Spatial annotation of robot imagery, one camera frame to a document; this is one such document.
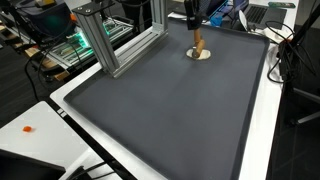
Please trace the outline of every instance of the table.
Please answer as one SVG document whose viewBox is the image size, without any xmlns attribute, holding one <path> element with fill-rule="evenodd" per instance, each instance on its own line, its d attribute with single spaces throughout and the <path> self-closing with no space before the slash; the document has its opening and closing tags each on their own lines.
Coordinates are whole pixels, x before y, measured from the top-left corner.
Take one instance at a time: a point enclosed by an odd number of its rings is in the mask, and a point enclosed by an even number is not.
<svg viewBox="0 0 320 180">
<path fill-rule="evenodd" d="M 269 1 L 255 0 L 250 3 L 267 5 Z M 298 7 L 298 0 L 292 1 Z M 284 23 L 294 26 L 297 9 L 288 9 Z M 242 168 L 239 179 L 259 180 L 265 179 L 269 156 L 271 152 L 273 134 L 278 114 L 281 98 L 282 86 L 270 82 L 267 79 L 267 72 L 275 63 L 276 46 L 269 48 L 266 61 L 264 63 L 262 76 L 256 96 L 256 102 L 252 114 L 246 148 L 243 156 Z M 74 88 L 91 77 L 94 73 L 101 70 L 97 63 L 81 75 L 70 81 L 50 95 L 66 113 L 68 113 L 80 126 L 96 139 L 110 154 L 114 156 L 124 167 L 126 167 L 138 179 L 164 179 L 162 175 L 153 170 L 138 157 L 133 155 L 122 145 L 93 125 L 81 114 L 70 107 L 63 98 Z"/>
<path fill-rule="evenodd" d="M 24 126 L 33 130 L 23 132 Z M 79 166 L 86 169 L 103 161 L 44 101 L 0 129 L 0 149 L 64 167 L 66 173 L 60 180 L 67 179 Z M 112 171 L 104 165 L 89 175 L 97 177 Z M 121 178 L 112 174 L 101 179 Z"/>
</svg>

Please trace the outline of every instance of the floor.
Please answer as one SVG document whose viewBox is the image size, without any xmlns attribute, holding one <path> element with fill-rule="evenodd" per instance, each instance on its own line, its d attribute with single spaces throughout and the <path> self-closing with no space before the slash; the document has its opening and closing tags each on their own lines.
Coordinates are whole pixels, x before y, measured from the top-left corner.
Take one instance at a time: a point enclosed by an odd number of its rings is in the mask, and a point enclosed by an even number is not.
<svg viewBox="0 0 320 180">
<path fill-rule="evenodd" d="M 168 2 L 171 9 L 176 5 L 170 0 Z M 313 0 L 300 0 L 297 25 L 302 25 L 307 19 L 312 4 Z M 112 9 L 113 14 L 121 11 L 121 6 Z M 320 72 L 320 18 L 313 27 L 305 40 L 305 47 Z M 26 60 L 10 47 L 0 49 L 0 127 L 36 103 L 23 71 Z M 49 94 L 63 85 L 63 82 L 46 84 L 50 87 L 47 90 L 40 85 L 37 74 L 32 68 L 29 68 L 29 72 L 41 100 L 49 101 Z M 304 71 L 296 86 L 320 95 L 320 80 L 313 78 L 307 71 Z M 320 119 L 300 126 L 290 126 L 289 123 L 291 120 L 319 110 L 319 105 L 297 94 L 283 95 L 270 156 L 268 180 L 320 180 Z"/>
</svg>

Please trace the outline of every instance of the orange object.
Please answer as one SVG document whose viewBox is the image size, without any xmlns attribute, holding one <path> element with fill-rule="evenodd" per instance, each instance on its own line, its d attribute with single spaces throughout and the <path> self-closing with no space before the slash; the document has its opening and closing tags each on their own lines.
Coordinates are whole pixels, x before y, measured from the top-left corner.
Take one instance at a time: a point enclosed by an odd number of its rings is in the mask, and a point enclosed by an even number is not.
<svg viewBox="0 0 320 180">
<path fill-rule="evenodd" d="M 74 14 L 70 14 L 70 19 L 72 21 L 77 21 L 77 18 L 76 18 L 76 16 Z"/>
<path fill-rule="evenodd" d="M 32 131 L 32 127 L 30 127 L 30 126 L 25 126 L 22 130 L 23 130 L 24 132 L 31 132 L 31 131 Z"/>
</svg>

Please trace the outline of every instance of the white table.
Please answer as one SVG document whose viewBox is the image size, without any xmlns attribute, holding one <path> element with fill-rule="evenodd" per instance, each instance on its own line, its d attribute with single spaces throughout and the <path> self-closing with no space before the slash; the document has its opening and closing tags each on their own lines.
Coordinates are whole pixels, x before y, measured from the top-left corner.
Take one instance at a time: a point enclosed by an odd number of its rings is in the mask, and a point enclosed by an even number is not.
<svg viewBox="0 0 320 180">
<path fill-rule="evenodd" d="M 31 132 L 22 131 L 31 126 Z M 79 166 L 84 169 L 103 160 L 74 132 L 71 127 L 45 102 L 39 102 L 0 129 L 0 149 L 62 166 L 67 179 Z M 113 170 L 104 165 L 89 172 L 97 177 Z M 120 180 L 112 174 L 101 180 Z"/>
<path fill-rule="evenodd" d="M 269 1 L 254 0 L 251 3 L 267 5 Z M 298 7 L 298 0 L 292 0 Z M 288 9 L 284 23 L 294 27 L 297 9 Z M 272 147 L 274 129 L 278 114 L 282 86 L 270 82 L 267 79 L 267 72 L 276 62 L 275 54 L 277 49 L 274 45 L 269 48 L 266 61 L 264 63 L 262 76 L 257 92 L 256 102 L 252 114 L 246 148 L 239 179 L 260 180 L 265 179 L 268 162 Z M 153 170 L 138 157 L 129 152 L 126 148 L 116 142 L 109 135 L 104 133 L 89 120 L 70 107 L 63 98 L 94 73 L 101 70 L 97 63 L 81 75 L 64 85 L 51 94 L 54 100 L 65 112 L 67 112 L 80 126 L 96 139 L 114 158 L 126 167 L 138 179 L 164 179 L 162 175 Z"/>
</svg>

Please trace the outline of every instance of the gray mat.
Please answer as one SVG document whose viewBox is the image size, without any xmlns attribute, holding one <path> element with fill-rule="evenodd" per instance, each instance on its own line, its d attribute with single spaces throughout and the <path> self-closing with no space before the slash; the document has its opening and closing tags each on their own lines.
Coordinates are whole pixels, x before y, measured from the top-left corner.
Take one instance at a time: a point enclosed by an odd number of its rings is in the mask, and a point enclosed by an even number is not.
<svg viewBox="0 0 320 180">
<path fill-rule="evenodd" d="M 193 33 L 169 36 L 115 80 L 102 71 L 65 100 L 169 179 L 238 178 L 269 42 L 203 27 L 212 57 L 186 57 Z"/>
</svg>

